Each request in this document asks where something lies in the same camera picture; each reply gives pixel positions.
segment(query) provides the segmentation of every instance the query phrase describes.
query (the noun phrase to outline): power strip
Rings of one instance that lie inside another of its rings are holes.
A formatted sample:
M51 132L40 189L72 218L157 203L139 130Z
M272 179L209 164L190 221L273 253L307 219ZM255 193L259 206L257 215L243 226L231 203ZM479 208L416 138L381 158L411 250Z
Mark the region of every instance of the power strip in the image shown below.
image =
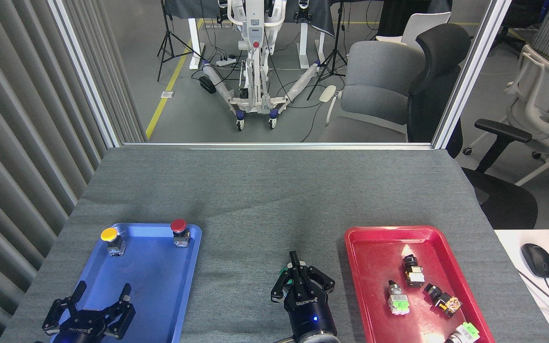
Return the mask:
M229 65L229 64L232 64L232 63L236 63L236 59L228 58L225 61L216 61L215 65L218 66L218 67L223 67L224 65Z

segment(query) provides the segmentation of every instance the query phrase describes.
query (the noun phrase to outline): black robotic gripper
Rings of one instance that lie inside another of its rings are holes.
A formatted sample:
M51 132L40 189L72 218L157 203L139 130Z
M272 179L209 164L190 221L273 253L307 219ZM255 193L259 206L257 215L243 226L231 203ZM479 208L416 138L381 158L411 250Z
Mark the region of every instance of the black robotic gripper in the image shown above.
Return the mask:
M279 279L270 291L270 300L283 307L292 324L294 340L302 343L307 338L327 334L336 336L336 326L327 304L327 294L336 284L316 267L300 264L296 252L289 252L291 267L281 272Z
M48 336L58 334L54 343L100 343L106 335L124 338L135 316L135 307L129 302L131 285L125 284L118 301L100 311L77 310L76 304L85 290L86 282L80 281L73 295L54 300L41 326L44 332ZM65 310L69 311L70 318L59 324Z

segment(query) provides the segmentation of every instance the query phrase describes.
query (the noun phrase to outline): white office chair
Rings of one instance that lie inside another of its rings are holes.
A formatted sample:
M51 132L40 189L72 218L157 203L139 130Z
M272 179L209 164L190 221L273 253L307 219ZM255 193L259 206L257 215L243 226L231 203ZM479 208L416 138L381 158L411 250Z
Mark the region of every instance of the white office chair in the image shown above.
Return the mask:
M505 92L516 98L507 108L506 117L502 121L532 135L527 145L535 150L532 154L534 158L539 158L541 154L549 155L549 60L525 45L520 54L516 79L508 84ZM505 145L497 149L500 150L499 153L505 149ZM471 154L471 147L465 148L463 153ZM547 168L549 156L544 165L522 178L516 185L525 184Z
M392 43L402 43L416 50L422 51L416 39L421 33L434 28L440 24L445 24L450 18L450 12L444 13L414 13L408 19L406 28L401 37L377 36L376 40L390 41Z

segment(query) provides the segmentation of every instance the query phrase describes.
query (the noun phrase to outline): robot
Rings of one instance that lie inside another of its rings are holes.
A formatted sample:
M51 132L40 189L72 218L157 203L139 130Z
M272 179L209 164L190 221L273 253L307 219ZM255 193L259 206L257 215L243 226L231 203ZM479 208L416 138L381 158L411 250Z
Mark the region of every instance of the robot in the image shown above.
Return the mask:
M268 114L268 127L276 126L278 115L302 92L312 76L316 75L319 61L316 61L296 81L285 96L271 97L268 94L268 56L275 52L276 37L285 19L287 0L218 0L222 15L227 17L241 32L242 40L238 42L239 50L247 51L247 58L242 65L244 88L238 98L226 88L213 67L204 61L203 72L222 96L230 111L236 116L237 129L244 128L246 113ZM302 15L307 11L308 2L303 0Z

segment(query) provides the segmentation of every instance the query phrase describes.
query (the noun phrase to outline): gray table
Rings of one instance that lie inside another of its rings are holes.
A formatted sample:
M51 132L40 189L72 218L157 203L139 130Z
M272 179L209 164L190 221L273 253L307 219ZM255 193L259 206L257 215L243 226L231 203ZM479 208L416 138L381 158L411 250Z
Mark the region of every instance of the gray table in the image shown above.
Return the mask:
M446 235L495 339L549 343L549 325L444 151L110 150L2 343L46 341L52 300L69 295L103 228L185 218L203 229L182 343L291 335L269 294L288 251L337 281L343 343L364 342L344 247L352 226L430 224Z

